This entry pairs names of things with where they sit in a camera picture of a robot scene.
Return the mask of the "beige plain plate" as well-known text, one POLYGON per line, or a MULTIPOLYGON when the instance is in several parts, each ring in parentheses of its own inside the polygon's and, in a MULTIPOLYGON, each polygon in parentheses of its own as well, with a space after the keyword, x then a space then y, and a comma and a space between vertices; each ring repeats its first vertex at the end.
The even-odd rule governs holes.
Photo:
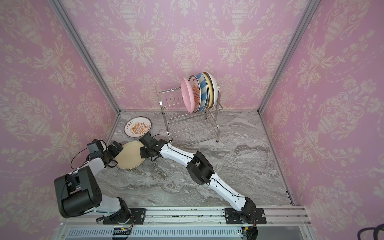
POLYGON ((145 158, 141 157, 141 142, 133 141, 123 145, 123 150, 116 156, 118 167, 124 170, 131 170, 140 166, 145 158))

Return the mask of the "steel two-tier dish rack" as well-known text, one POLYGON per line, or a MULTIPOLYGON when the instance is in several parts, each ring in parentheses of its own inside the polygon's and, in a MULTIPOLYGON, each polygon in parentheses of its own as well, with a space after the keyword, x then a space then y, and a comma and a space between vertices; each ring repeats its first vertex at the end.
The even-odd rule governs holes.
POLYGON ((220 140, 218 114, 223 109, 221 104, 189 114, 180 87, 168 90, 156 87, 155 90, 165 125, 165 132, 155 134, 156 138, 168 140, 176 148, 187 152, 199 151, 207 157, 213 149, 210 144, 220 140))

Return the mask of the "pink bear plate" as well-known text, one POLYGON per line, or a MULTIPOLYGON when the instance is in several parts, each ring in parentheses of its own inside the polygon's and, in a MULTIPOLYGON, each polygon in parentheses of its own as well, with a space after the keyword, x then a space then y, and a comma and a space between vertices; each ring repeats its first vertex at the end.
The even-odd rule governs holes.
POLYGON ((187 112, 192 114, 195 109, 194 93, 190 82, 185 77, 181 78, 181 90, 187 112))

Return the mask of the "blue striped plate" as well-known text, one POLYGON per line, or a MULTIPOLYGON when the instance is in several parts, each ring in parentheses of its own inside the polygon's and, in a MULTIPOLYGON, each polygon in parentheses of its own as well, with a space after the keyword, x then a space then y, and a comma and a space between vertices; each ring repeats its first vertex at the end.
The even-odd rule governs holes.
POLYGON ((199 103, 199 108, 198 112, 202 112, 206 106, 207 106, 207 101, 208 101, 208 85, 207 85, 207 79, 203 73, 199 73, 196 75, 199 85, 200 85, 200 103, 199 103))

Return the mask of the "yellow bear plate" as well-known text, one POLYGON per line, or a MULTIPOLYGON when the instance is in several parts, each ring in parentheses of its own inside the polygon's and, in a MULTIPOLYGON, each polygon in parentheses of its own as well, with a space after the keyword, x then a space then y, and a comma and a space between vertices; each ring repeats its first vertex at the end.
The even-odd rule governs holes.
POLYGON ((209 93, 209 100, 208 100, 208 105, 207 109, 211 109, 214 105, 214 98, 215 98, 215 92, 214 92, 214 87, 213 87, 213 81, 209 74, 207 72, 203 72, 204 76, 206 77, 207 85, 208 85, 208 93, 209 93))

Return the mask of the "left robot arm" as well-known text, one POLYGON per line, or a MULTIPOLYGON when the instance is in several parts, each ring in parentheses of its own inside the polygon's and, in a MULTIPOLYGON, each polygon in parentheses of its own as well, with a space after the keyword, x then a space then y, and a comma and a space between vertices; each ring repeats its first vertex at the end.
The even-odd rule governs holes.
POLYGON ((90 154, 85 162, 69 174, 54 180, 59 213, 63 218, 99 214, 97 223, 126 224, 135 217, 125 201, 102 194, 95 176, 115 161, 123 146, 113 141, 109 146, 102 140, 87 145, 90 154))

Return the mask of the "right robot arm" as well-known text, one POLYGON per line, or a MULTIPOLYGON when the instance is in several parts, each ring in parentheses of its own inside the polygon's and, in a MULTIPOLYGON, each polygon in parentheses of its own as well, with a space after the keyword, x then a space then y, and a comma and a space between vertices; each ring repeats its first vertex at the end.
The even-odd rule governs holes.
POLYGON ((197 151, 190 153, 176 148, 170 141, 156 140, 150 133, 143 135, 139 141, 143 144, 140 148, 142 158, 164 158, 184 166, 191 179, 200 186, 206 185, 225 199, 238 213, 242 222, 255 224, 256 204, 252 199, 238 193, 230 187, 215 172, 213 165, 197 151))

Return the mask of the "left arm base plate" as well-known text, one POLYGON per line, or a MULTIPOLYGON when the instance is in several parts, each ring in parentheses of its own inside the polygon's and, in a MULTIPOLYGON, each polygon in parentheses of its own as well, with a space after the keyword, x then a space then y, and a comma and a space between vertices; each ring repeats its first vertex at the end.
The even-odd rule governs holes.
POLYGON ((104 225, 143 225, 146 217, 145 208, 134 208, 119 210, 118 212, 104 217, 104 225))

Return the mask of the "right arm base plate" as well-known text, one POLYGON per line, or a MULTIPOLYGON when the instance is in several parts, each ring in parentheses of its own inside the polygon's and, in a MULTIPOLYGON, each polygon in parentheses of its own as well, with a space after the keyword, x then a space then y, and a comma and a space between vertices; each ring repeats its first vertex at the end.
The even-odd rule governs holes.
POLYGON ((227 225, 264 225, 267 223, 266 214, 262 208, 256 208, 251 211, 236 211, 232 208, 225 208, 223 217, 227 225))

